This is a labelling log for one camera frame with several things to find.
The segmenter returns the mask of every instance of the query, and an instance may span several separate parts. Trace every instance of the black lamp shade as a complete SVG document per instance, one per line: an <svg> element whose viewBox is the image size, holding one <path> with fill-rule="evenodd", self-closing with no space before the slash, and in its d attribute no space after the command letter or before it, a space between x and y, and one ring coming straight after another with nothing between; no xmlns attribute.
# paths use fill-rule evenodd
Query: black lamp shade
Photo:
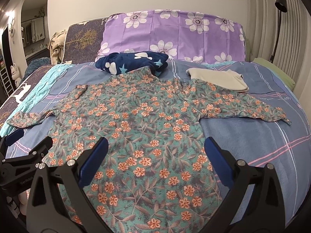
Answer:
<svg viewBox="0 0 311 233"><path fill-rule="evenodd" d="M287 12L287 2L286 0L276 0L275 1L275 6L277 9L281 12L286 13Z"/></svg>

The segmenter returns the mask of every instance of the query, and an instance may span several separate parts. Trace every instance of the bed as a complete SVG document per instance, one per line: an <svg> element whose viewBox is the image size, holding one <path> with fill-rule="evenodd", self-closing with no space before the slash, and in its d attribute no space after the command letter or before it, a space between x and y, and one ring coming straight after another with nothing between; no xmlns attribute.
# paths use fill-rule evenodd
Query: bed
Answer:
<svg viewBox="0 0 311 233"><path fill-rule="evenodd" d="M230 151L235 158L242 158L252 166L264 166L267 162L274 164L284 196L286 224L288 224L303 203L310 186L311 141L306 115L293 93L276 75L256 63L245 62L244 33L241 25L224 18L197 13L189 14L171 10L150 11L147 16L144 17L143 15L142 18L151 18L152 23L148 26L147 24L144 25L145 28L140 27L143 24L140 23L137 27L140 31L136 34L133 34L135 22L131 24L131 17L135 13L112 15L109 18L86 21L69 27L63 61L72 60L72 63L76 65L68 68L58 78L49 89L48 95L37 103L30 112L40 113L52 107L76 85L96 84L108 80L111 74L96 68L94 61L112 52L145 50L167 52L170 56L167 62L168 67L159 78L178 78L187 82L190 77L186 74L186 70L193 67L218 71L230 69L243 74L244 81L249 87L249 93L271 106L281 107L292 121L292 125L289 126L281 121L268 123L262 120L238 117L201 119L200 125L205 137L212 136L222 149ZM180 20L174 22L175 24L184 20L188 28L184 26L174 29L174 23L170 24L171 21L167 20L169 18L175 21ZM208 18L209 22L203 21L202 24L194 27L194 24L191 24L189 20L195 20L195 18L202 20ZM130 27L132 27L132 31L126 35L125 29ZM162 35L171 34L172 36L174 32L177 32L176 30L178 30L177 34L182 30L189 32L185 33L184 36L179 34L176 42L171 41L172 45L165 45L169 41L163 40ZM193 32L197 35L193 39L188 38L187 34ZM42 76L35 77L33 75L25 83L32 79L39 81L42 78ZM2 122L16 107L14 104L9 105L10 101L14 101L14 99L9 98L0 109L1 114L4 115ZM55 117L48 117L42 124L25 129L24 137L8 149L7 157L27 155L27 152L47 135L54 120ZM44 160L48 165L51 165L48 155ZM220 204L228 189L220 183L216 173L212 182ZM248 189L234 221L242 218L250 194L251 188ZM91 202L94 202L95 206L95 203L98 202L96 194L88 190L86 195ZM70 206L70 202L65 197L64 201L72 220L80 223L79 218ZM200 220L199 217L197 219L193 217L193 220L200 222L196 228L192 227L194 230L200 229L202 221L204 222L208 216L203 214L204 220ZM108 213L103 214L102 218L113 231L118 232L119 224L113 223L108 217ZM121 222L121 224L127 231L141 232L145 229L144 226L138 226L137 223L131 224L131 220L126 223ZM187 227L180 223L174 230L181 232L187 230Z"/></svg>

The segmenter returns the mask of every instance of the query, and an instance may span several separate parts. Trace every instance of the navy blue folded blanket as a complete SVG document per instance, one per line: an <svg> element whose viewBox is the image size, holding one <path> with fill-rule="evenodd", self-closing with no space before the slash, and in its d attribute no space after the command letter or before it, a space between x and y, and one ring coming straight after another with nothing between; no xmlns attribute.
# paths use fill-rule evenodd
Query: navy blue folded blanket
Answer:
<svg viewBox="0 0 311 233"><path fill-rule="evenodd" d="M159 76L167 68L165 53L145 51L133 53L110 53L96 61L95 66L106 72L116 75L125 74L140 67L148 66L153 75Z"/></svg>

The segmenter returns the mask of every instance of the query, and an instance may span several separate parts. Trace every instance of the blue blanket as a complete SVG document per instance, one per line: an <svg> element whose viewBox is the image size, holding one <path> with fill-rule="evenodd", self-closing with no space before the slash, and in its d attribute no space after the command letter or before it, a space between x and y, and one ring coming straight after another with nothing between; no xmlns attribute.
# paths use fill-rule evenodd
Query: blue blanket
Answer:
<svg viewBox="0 0 311 233"><path fill-rule="evenodd" d="M145 51L136 53L114 52L96 61L96 67L116 75L124 74L140 67L149 66L153 75L159 76L167 67L168 55L160 52Z"/></svg>
<svg viewBox="0 0 311 233"><path fill-rule="evenodd" d="M190 80L186 70L191 67L206 68L197 63L168 60L168 67L160 78ZM220 71L231 69L243 74L251 95L271 106L281 107L292 121L292 125L289 126L282 121L269 123L241 117L200 120L204 136L212 136L222 149L230 151L235 158L242 158L252 166L262 167L267 162L274 164L284 196L286 223L288 223L302 204L311 182L310 129L305 113L281 80L263 66L235 62L211 69ZM71 67L54 83L49 95L30 112L46 111L76 85L100 83L110 76L111 74L107 72L98 71L93 62ZM9 147L7 158L27 155L47 135L54 120L55 117L50 116L42 124L25 129L24 137ZM220 182L218 188L215 192L224 198L228 188ZM251 191L250 186L234 221L242 217Z"/></svg>

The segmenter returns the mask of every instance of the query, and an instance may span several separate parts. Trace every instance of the striped cloth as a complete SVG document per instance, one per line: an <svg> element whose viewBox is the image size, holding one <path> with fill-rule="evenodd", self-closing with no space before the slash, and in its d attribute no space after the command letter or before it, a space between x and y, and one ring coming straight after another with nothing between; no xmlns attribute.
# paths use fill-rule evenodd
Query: striped cloth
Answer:
<svg viewBox="0 0 311 233"><path fill-rule="evenodd" d="M59 62L62 62L64 57L64 43L66 37L66 30L61 32L55 32L52 36L48 49L50 50L51 64L56 65Z"/></svg>

